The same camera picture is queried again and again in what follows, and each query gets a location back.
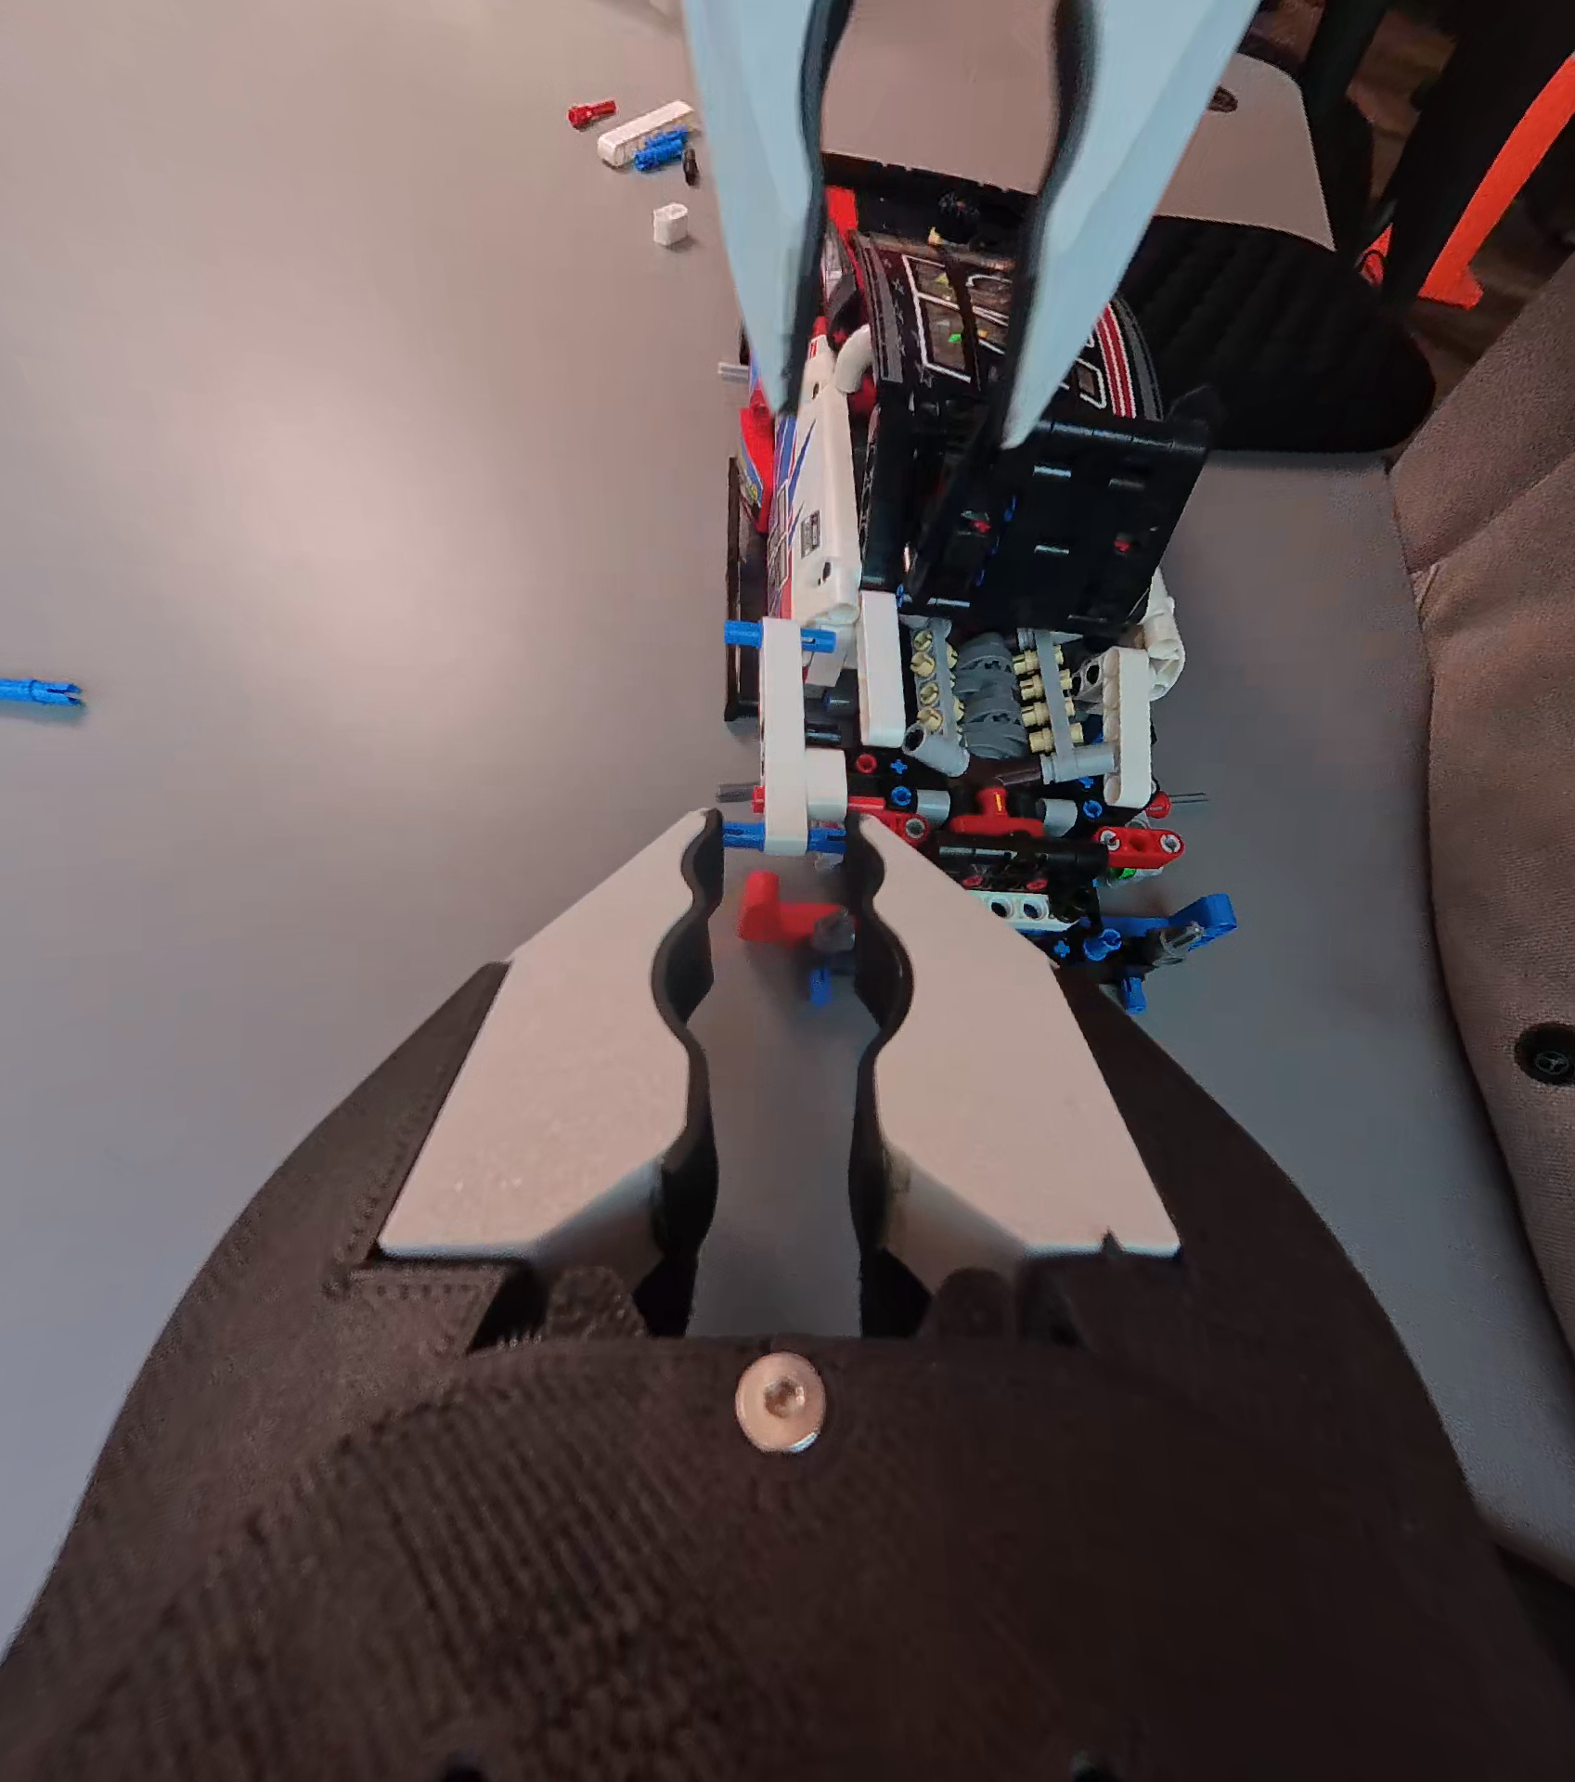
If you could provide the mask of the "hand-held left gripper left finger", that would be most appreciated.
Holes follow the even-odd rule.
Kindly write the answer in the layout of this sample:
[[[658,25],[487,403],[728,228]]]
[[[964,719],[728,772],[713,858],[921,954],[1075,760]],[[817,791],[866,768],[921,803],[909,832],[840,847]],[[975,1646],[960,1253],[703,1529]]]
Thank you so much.
[[[389,1259],[655,1270],[717,1204],[709,995],[717,809],[679,818],[526,936],[375,1236]]]

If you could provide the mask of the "grey desk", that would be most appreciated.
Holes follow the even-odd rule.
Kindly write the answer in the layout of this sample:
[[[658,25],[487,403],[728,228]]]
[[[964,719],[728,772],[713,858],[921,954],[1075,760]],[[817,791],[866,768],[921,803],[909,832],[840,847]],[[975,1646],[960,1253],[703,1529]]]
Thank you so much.
[[[473,969],[719,781],[736,302],[709,200],[565,106],[690,99],[651,4],[0,4],[0,1656],[177,1299]],[[1165,563],[1186,899],[1150,1033],[1575,1582],[1575,1364],[1443,1010],[1387,475],[1212,459]],[[855,1333],[870,1033],[713,931],[693,1333]]]

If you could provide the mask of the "white brick beam assembly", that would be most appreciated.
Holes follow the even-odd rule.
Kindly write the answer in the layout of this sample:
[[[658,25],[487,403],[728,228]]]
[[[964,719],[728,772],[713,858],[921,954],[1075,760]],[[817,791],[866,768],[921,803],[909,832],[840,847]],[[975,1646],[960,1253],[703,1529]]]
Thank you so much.
[[[860,593],[852,627],[801,627],[791,616],[728,616],[723,644],[758,656],[762,818],[736,847],[773,858],[840,856],[849,826],[849,760],[840,747],[807,743],[807,656],[860,650],[860,738],[895,750],[909,734],[899,615],[889,591]]]

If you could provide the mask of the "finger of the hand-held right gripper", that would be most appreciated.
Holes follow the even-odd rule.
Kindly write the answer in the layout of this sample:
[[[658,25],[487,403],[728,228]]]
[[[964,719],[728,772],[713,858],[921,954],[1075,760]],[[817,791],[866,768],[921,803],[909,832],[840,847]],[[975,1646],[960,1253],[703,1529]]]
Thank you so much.
[[[1006,449],[1101,322],[1251,13],[1251,0],[1053,4],[1053,144],[1012,254]]]
[[[820,99],[849,0],[685,0],[683,25],[748,366],[797,406],[825,228]]]

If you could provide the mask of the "orange bar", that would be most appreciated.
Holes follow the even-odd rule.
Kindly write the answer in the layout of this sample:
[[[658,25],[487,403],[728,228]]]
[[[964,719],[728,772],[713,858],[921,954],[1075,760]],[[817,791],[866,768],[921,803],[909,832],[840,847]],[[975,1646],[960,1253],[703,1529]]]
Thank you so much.
[[[1472,307],[1482,282],[1469,258],[1575,116],[1575,4],[1495,4],[1446,68],[1451,99],[1435,100],[1421,173],[1446,185],[1425,194],[1391,233],[1391,287],[1404,302]]]

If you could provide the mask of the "black chair frame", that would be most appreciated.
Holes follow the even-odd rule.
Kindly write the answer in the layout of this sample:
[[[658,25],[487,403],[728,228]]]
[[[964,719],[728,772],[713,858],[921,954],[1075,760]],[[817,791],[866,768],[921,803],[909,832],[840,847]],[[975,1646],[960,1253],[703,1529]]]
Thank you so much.
[[[1435,100],[1451,99],[1446,68],[1495,4],[1258,4],[1248,47],[1278,55],[1298,81],[1332,249],[1364,271],[1387,303],[1404,307],[1391,287],[1391,233],[1396,215],[1414,224],[1443,173],[1421,173]],[[1575,116],[1528,173],[1507,215],[1469,258],[1484,302],[1522,291],[1575,249]],[[1425,315],[1472,307],[1414,302]]]

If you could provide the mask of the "white brick beam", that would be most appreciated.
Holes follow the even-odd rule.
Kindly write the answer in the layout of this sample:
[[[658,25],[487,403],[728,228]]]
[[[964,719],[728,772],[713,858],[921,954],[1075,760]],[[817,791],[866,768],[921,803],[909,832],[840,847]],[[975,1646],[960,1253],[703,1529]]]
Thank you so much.
[[[655,106],[646,111],[635,111],[628,121],[618,121],[610,125],[600,138],[596,138],[596,149],[600,149],[600,161],[602,165],[628,165],[644,144],[651,144],[655,134],[679,134],[679,130],[693,130],[700,125],[698,110],[690,100],[668,100],[668,106]]]

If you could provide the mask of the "toy brick car model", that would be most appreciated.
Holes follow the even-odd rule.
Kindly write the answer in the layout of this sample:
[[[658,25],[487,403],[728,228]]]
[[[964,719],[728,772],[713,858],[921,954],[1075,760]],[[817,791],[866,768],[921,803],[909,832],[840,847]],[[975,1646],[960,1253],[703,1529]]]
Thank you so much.
[[[842,750],[849,826],[878,818],[1053,969],[1143,1014],[1155,969],[1237,925],[1223,895],[1105,910],[1111,885],[1183,858],[1153,772],[1153,704],[1183,669],[1160,551],[1208,420],[1143,410],[1111,298],[1033,433],[991,439],[1024,205],[1021,193],[825,154],[797,406],[775,415],[746,370],[728,616],[852,627],[860,593],[889,591],[909,695],[895,750],[860,738],[855,644],[801,660],[807,743]],[[754,650],[728,647],[723,714],[762,738]],[[762,772],[719,803],[748,807],[723,827],[742,851]]]

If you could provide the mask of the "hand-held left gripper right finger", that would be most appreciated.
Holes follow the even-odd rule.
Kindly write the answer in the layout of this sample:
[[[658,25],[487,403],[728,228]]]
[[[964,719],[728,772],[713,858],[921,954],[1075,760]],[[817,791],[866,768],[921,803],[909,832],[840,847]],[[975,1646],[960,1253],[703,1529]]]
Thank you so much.
[[[884,941],[870,1061],[878,1248],[921,1289],[1012,1275],[1033,1259],[1176,1259],[1180,1230],[1139,1157],[1051,959],[878,818],[855,866]]]

